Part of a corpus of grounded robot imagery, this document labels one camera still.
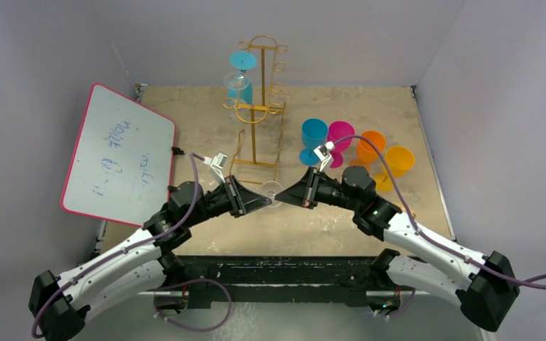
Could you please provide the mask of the yellow plastic wine glass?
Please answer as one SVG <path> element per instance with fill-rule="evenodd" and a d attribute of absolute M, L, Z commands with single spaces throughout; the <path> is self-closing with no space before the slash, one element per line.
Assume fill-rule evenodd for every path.
<path fill-rule="evenodd" d="M 391 146 L 385 152 L 384 161 L 389 166 L 393 177 L 399 178 L 413 167 L 415 158 L 408 148 Z M 376 182 L 378 192 L 388 192 L 393 189 L 392 180 L 384 166 L 382 166 L 382 170 L 378 174 L 374 175 L 373 179 Z"/>

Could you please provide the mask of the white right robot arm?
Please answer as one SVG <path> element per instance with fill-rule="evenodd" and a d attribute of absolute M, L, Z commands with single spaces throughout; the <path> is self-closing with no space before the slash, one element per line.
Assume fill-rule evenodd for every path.
<path fill-rule="evenodd" d="M 375 192 L 375 181 L 362 166 L 348 167 L 340 180 L 309 167 L 299 182 L 275 199 L 308 209 L 323 203 L 350 210 L 361 232 L 416 257 L 384 250 L 370 271 L 376 287 L 387 289 L 395 283 L 430 293 L 459 307 L 481 329 L 497 331 L 520 294 L 504 279 L 514 274 L 506 256 L 468 249 L 415 222 Z"/>

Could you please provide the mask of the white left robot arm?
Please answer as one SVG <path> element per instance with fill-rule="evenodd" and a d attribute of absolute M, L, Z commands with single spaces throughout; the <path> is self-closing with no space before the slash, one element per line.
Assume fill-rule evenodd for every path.
<path fill-rule="evenodd" d="M 191 238 L 191 227 L 225 213 L 242 217 L 271 204 L 233 175 L 212 191 L 194 181 L 169 187 L 162 208 L 123 242 L 59 275 L 44 271 L 35 277 L 28 303 L 32 336 L 70 340 L 101 309 L 141 291 L 185 286 L 189 276 L 173 251 Z"/>

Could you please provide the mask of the magenta plastic wine glass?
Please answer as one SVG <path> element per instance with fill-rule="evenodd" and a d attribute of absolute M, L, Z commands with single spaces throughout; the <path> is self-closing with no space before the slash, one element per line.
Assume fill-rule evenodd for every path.
<path fill-rule="evenodd" d="M 335 121 L 329 125 L 328 141 L 334 142 L 335 148 L 331 152 L 333 161 L 330 168 L 339 168 L 343 165 L 343 152 L 351 145 L 351 139 L 345 139 L 339 142 L 340 139 L 346 136 L 355 134 L 355 129 L 352 124 L 346 121 Z"/>

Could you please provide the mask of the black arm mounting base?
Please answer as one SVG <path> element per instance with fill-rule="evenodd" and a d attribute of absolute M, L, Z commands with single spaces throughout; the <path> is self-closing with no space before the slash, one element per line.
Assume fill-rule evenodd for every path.
<path fill-rule="evenodd" d="M 161 287 L 190 309 L 214 302 L 340 303 L 392 314 L 412 288 L 383 273 L 377 256 L 179 256 Z"/>

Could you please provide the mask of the clear wine glass front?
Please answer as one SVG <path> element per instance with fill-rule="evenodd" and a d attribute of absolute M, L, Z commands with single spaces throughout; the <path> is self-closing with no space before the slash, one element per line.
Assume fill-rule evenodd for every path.
<path fill-rule="evenodd" d="M 282 204 L 280 201 L 277 201 L 275 197 L 283 190 L 284 186 L 274 180 L 264 182 L 259 187 L 259 193 L 272 201 L 272 204 L 269 206 L 270 208 L 279 207 Z"/>

